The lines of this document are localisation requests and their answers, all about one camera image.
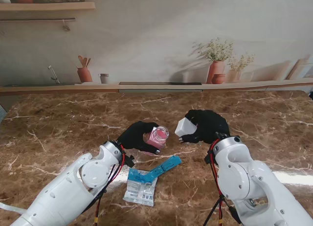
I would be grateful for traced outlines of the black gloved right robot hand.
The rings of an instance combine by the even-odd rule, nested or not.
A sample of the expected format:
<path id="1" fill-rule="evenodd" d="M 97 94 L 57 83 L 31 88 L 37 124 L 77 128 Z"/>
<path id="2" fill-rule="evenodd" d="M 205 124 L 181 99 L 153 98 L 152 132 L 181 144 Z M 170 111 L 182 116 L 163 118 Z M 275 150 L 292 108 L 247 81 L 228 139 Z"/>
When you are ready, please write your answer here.
<path id="1" fill-rule="evenodd" d="M 198 143 L 203 141 L 211 144 L 217 139 L 216 133 L 230 136 L 227 121 L 212 110 L 190 110 L 185 118 L 196 125 L 197 129 L 193 134 L 181 136 L 180 142 Z"/>

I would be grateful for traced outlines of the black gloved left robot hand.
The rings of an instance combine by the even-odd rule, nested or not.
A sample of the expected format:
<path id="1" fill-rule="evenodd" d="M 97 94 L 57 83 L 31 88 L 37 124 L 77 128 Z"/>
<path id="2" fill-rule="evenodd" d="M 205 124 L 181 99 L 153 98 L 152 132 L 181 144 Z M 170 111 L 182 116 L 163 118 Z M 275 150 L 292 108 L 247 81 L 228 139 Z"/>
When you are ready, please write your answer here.
<path id="1" fill-rule="evenodd" d="M 137 121 L 128 127 L 117 139 L 124 149 L 137 149 L 142 152 L 159 155 L 160 150 L 143 140 L 144 134 L 150 133 L 153 128 L 159 125 L 154 122 Z"/>

